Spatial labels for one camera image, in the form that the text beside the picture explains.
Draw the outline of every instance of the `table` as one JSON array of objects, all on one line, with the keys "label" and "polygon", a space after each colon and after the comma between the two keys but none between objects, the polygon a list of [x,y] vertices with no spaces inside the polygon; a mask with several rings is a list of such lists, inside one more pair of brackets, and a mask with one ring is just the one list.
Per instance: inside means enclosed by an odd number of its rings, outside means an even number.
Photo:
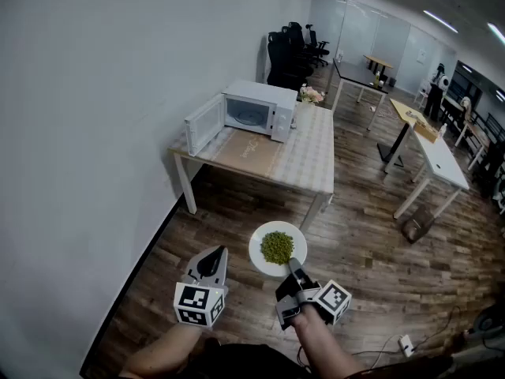
[{"label": "table", "polygon": [[475,163],[477,162],[478,158],[480,157],[480,155],[482,154],[484,149],[489,150],[489,145],[490,145],[491,141],[489,140],[489,138],[485,134],[485,132],[482,129],[480,129],[477,125],[474,125],[473,123],[469,123],[469,122],[465,121],[465,126],[463,127],[463,130],[461,131],[459,138],[457,139],[456,144],[454,145],[455,148],[458,147],[459,142],[465,136],[466,130],[469,130],[472,133],[472,135],[475,136],[475,138],[477,139],[477,141],[481,145],[479,147],[479,150],[477,150],[477,154],[475,155],[472,162],[468,166],[468,170],[470,170],[475,165]]},{"label": "table", "polygon": [[386,68],[388,69],[393,69],[393,66],[390,65],[389,63],[385,62],[384,60],[381,60],[381,59],[378,59],[376,58],[375,56],[370,56],[368,54],[364,54],[363,56],[365,56],[369,61],[370,61],[370,64],[368,65],[368,69],[369,70],[372,70],[372,64],[375,63],[376,64],[376,67],[375,69],[373,70],[373,74],[377,74],[377,67],[379,65],[382,66],[382,70],[380,71],[380,76],[383,76],[384,75],[384,70]]},{"label": "table", "polygon": [[380,95],[380,101],[379,104],[377,105],[376,112],[372,117],[370,125],[368,125],[368,130],[370,130],[376,118],[379,106],[380,104],[382,104],[382,102],[384,101],[384,97],[387,95],[387,91],[384,90],[384,88],[374,87],[373,83],[375,82],[376,79],[369,71],[367,71],[367,69],[361,66],[353,65],[351,63],[346,62],[338,63],[333,59],[333,66],[331,67],[330,77],[328,78],[328,83],[326,85],[326,93],[330,91],[331,79],[333,78],[333,73],[335,72],[335,69],[337,69],[337,73],[340,76],[340,82],[339,82],[339,88],[337,89],[337,95],[335,96],[333,105],[331,106],[332,114],[335,112],[337,102],[339,101],[340,98],[340,93],[342,92],[342,87],[345,83],[355,85],[361,88],[360,95],[356,99],[357,103],[361,101],[361,96],[363,96],[364,90],[368,90],[370,92],[376,92],[377,94]]},{"label": "table", "polygon": [[421,112],[413,110],[412,108],[407,107],[406,105],[400,103],[399,101],[396,101],[395,99],[391,99],[391,102],[393,103],[393,108],[396,110],[400,119],[404,121],[405,125],[403,126],[402,131],[400,132],[400,134],[396,138],[395,143],[392,146],[377,143],[380,158],[382,159],[382,161],[387,163],[387,166],[384,169],[384,172],[386,174],[389,173],[389,171],[393,167],[393,164],[395,166],[403,167],[403,161],[399,154],[403,150],[403,145],[407,141],[406,135],[413,128],[418,119],[422,122],[426,122],[426,119]]},{"label": "table", "polygon": [[[446,108],[444,105],[443,105],[443,102],[444,101],[447,101],[449,103],[449,107]],[[456,103],[456,101],[454,101],[451,97],[448,97],[448,96],[445,96],[443,99],[442,99],[442,105],[441,105],[442,109],[443,109],[443,112],[444,112],[444,115],[442,117],[442,123],[444,124],[446,119],[447,119],[447,116],[449,115],[452,115],[453,119],[456,121],[456,123],[458,123],[458,120],[462,117],[462,116],[465,116],[465,108],[463,108],[461,105],[459,105],[458,103]]]},{"label": "table", "polygon": [[[396,111],[399,114],[401,113],[406,114],[407,111],[412,111],[414,114],[417,113],[417,111],[394,99],[391,100],[391,103],[393,104],[393,107],[395,107]],[[448,198],[446,198],[445,202],[443,202],[435,210],[433,216],[437,218],[444,211],[444,209],[447,206],[449,206],[449,204],[458,196],[461,190],[469,189],[468,182],[466,181],[465,175],[462,173],[461,168],[458,165],[458,162],[452,155],[451,150],[449,150],[449,148],[447,147],[447,144],[445,143],[445,140],[443,138],[437,139],[435,143],[432,143],[428,139],[417,133],[415,130],[413,130],[412,121],[408,121],[406,125],[410,125],[410,128],[408,128],[407,130],[414,135],[415,140],[421,147],[423,157],[425,158],[423,166],[417,172],[412,182],[417,182],[425,171],[427,171],[427,173],[426,176],[423,177],[421,182],[414,188],[413,192],[405,199],[405,201],[396,210],[396,212],[393,214],[393,217],[395,219],[399,218],[404,213],[404,211],[406,211],[408,207],[411,206],[411,204],[416,200],[416,198],[423,191],[423,189],[426,188],[426,186],[432,181],[432,179],[438,178],[445,182],[448,182],[455,188],[453,193]],[[399,153],[401,152],[401,149],[405,144],[404,142],[406,141],[406,137],[408,137],[408,133],[404,135],[400,147],[398,147],[396,153],[392,156],[386,169],[388,168],[391,169],[392,164],[395,161],[395,157],[399,156]]]},{"label": "table", "polygon": [[313,193],[300,226],[301,231],[307,231],[333,195],[333,118],[329,110],[307,103],[297,104],[295,116],[297,128],[290,131],[286,143],[225,126],[196,156],[188,153],[182,130],[169,150],[174,154],[189,212],[196,213],[196,203],[183,158]]}]

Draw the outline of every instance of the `microwave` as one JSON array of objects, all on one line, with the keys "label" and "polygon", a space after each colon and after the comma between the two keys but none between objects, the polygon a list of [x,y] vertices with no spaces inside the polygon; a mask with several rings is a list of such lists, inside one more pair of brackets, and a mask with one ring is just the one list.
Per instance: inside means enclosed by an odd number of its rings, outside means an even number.
[{"label": "microwave", "polygon": [[294,90],[236,80],[185,118],[189,154],[196,156],[224,126],[286,142],[296,102]]}]

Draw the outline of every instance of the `white plate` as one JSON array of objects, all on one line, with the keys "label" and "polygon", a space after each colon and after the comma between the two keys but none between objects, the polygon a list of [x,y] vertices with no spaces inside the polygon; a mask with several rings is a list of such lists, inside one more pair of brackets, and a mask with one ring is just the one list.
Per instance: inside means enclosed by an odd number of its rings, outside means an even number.
[{"label": "white plate", "polygon": [[297,258],[300,264],[303,265],[305,258],[307,258],[307,241],[303,233],[301,233],[297,227],[287,222],[268,222],[258,227],[256,231],[252,233],[251,239],[249,240],[249,256],[254,266],[263,274],[269,276],[287,276],[290,273],[290,268],[287,264],[279,265],[273,262],[267,262],[264,255],[261,253],[261,242],[263,241],[263,237],[267,233],[273,231],[286,233],[293,238],[294,248],[291,257]]}]

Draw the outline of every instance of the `green peas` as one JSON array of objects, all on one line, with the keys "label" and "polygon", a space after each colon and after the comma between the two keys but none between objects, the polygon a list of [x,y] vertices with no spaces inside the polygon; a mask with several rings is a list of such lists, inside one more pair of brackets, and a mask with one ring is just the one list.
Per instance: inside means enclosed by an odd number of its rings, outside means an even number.
[{"label": "green peas", "polygon": [[261,253],[265,260],[279,265],[287,264],[293,248],[293,238],[280,231],[267,233],[261,242]]}]

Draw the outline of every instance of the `ceiling light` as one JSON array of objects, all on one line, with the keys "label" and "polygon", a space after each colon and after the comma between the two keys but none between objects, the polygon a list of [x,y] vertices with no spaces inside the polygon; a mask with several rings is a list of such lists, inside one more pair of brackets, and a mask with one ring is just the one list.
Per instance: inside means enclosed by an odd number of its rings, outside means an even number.
[{"label": "ceiling light", "polygon": [[424,10],[425,14],[428,14],[431,18],[435,18],[438,22],[440,22],[441,24],[444,24],[446,27],[448,27],[451,31],[454,31],[456,33],[458,33],[458,30],[452,26],[450,26],[447,22],[445,22],[444,20],[441,20],[440,18],[438,18],[435,14],[431,14],[429,11],[426,11]]},{"label": "ceiling light", "polygon": [[384,14],[379,13],[378,11],[373,11],[373,10],[370,10],[370,11],[372,11],[372,13],[379,14],[381,17],[387,18]]},{"label": "ceiling light", "polygon": [[488,27],[490,27],[491,31],[495,33],[496,36],[498,36],[499,40],[505,43],[505,36],[499,31],[499,29],[496,27],[496,25],[491,24],[488,22]]}]

